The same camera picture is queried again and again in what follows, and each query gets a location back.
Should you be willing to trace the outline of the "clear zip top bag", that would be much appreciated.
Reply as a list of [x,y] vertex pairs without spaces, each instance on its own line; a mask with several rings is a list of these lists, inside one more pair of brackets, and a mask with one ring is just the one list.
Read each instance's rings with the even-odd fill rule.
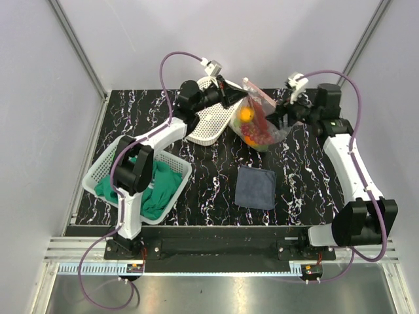
[[247,96],[241,100],[229,126],[250,148],[266,152],[270,146],[286,139],[292,125],[281,116],[277,103],[247,77],[242,81]]

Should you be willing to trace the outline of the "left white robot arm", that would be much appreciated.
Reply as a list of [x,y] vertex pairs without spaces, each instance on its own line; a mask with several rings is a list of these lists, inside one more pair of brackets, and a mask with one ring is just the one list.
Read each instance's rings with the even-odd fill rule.
[[141,252],[136,239],[141,232],[141,198],[152,181],[155,156],[190,135],[200,121],[200,111],[218,103],[229,109],[247,95],[221,75],[213,78],[205,90],[196,81],[187,80],[179,89],[178,106],[166,122],[144,135],[119,139],[110,170],[110,185],[118,195],[118,226],[111,234],[124,257],[133,259]]

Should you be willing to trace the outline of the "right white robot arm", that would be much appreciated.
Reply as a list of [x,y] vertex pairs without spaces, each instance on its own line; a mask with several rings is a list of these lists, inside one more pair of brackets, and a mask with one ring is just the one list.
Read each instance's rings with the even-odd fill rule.
[[349,247],[365,261],[378,262],[386,253],[398,206],[373,183],[357,149],[355,129],[340,116],[340,86],[319,84],[311,103],[302,96],[303,81],[286,86],[290,95],[277,105],[274,116],[312,127],[344,195],[344,207],[333,221],[310,227],[306,238],[297,243],[299,255],[309,260],[319,254],[321,247]]

